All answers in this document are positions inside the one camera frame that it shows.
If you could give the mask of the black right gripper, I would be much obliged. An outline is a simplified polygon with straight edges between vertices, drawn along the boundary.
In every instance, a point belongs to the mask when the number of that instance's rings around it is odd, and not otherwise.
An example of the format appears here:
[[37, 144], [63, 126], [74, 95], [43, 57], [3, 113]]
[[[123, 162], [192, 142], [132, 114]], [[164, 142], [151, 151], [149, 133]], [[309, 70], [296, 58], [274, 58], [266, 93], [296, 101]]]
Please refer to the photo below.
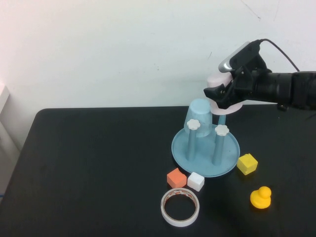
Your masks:
[[210, 99], [211, 108], [227, 109], [245, 100], [269, 103], [272, 101], [256, 91], [258, 79], [271, 72], [262, 58], [232, 58], [230, 65], [233, 69], [233, 82], [203, 90], [205, 96]]

